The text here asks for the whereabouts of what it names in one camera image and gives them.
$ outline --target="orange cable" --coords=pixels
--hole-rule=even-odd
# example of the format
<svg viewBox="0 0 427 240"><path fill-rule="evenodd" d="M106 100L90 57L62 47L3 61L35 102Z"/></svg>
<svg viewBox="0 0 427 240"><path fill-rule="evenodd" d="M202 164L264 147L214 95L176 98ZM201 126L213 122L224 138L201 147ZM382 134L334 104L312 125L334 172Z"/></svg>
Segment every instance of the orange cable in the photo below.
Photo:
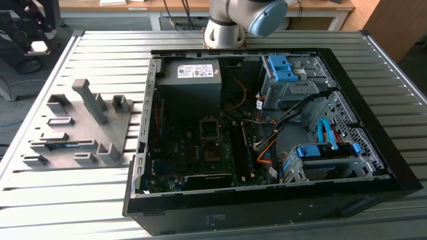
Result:
<svg viewBox="0 0 427 240"><path fill-rule="evenodd" d="M268 146L265 147L264 151L261 151L260 155L257 156L256 162L258 162L261 160L261 157L264 156L266 150L269 149L269 147L273 145L274 141L277 140L277 138L274 138L270 143L268 144Z"/></svg>
<svg viewBox="0 0 427 240"><path fill-rule="evenodd" d="M236 106L233 106L233 107L230 107L230 108L221 109L221 111L228 112L228 111L234 110L236 108L238 108L238 107L245 103L245 100L246 100L246 89L245 89L245 86L242 86L241 82L240 82L233 76L230 76L230 75L228 75L228 74L222 74L222 75L226 76L226 77L229 77L229 78L240 85L240 87L241 87L241 89L242 89L242 99L241 99L241 102L240 102Z"/></svg>

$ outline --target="power supply label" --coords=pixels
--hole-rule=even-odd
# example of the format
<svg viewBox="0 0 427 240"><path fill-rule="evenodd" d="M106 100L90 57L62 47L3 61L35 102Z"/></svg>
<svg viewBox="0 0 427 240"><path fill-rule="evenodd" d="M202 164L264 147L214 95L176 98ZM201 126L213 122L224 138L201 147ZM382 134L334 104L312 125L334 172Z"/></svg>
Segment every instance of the power supply label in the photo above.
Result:
<svg viewBox="0 0 427 240"><path fill-rule="evenodd" d="M210 77L213 77L212 64L177 66L178 79L210 78Z"/></svg>

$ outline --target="white table leg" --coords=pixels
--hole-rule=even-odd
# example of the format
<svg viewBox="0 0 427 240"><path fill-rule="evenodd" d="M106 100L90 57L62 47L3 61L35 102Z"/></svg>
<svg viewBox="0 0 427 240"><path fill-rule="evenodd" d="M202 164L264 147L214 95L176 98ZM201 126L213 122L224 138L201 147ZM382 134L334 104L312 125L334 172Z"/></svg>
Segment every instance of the white table leg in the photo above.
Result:
<svg viewBox="0 0 427 240"><path fill-rule="evenodd" d="M153 31L161 31L161 23L160 23L160 17L161 17L161 14L160 12L149 12L148 13L149 15L149 21L150 21L150 29Z"/></svg>
<svg viewBox="0 0 427 240"><path fill-rule="evenodd" d="M348 16L348 11L337 11L336 16L333 17L333 20L330 22L330 25L328 26L328 31L338 31L341 30L342 24L345 22L345 18Z"/></svg>
<svg viewBox="0 0 427 240"><path fill-rule="evenodd" d="M0 78L0 96L3 97L7 102L14 100L14 97L11 98L9 95L7 83L2 78Z"/></svg>

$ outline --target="ram slot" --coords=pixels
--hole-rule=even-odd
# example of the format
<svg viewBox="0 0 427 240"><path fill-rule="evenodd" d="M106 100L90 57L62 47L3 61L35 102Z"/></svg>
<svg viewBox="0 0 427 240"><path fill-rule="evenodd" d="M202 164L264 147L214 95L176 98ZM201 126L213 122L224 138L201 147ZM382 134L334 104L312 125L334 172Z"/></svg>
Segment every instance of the ram slot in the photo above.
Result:
<svg viewBox="0 0 427 240"><path fill-rule="evenodd" d="M248 164L248 149L245 145L245 135L242 126L230 126L230 150L233 158L234 173L237 179L245 182L250 179L250 168Z"/></svg>

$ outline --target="wooden table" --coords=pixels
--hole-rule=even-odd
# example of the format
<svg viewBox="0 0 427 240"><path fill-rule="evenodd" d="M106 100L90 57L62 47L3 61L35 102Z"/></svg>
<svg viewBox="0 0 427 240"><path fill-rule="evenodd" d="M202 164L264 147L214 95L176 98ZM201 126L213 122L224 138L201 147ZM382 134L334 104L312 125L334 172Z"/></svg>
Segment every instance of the wooden table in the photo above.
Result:
<svg viewBox="0 0 427 240"><path fill-rule="evenodd" d="M128 1L125 5L100 6L97 0L58 0L59 14L62 18L88 18L88 17L149 17L153 31L161 30L160 18L168 17L162 0L148 0L145 2ZM188 0L192 17L209 16L208 0ZM166 0L168 10L172 17L185 17L185 11L180 0ZM342 0L336 4L329 0L302 0L302 17L329 17L333 18L328 30L341 29L346 15L354 10L349 0ZM298 5L288 6L286 17L297 17Z"/></svg>

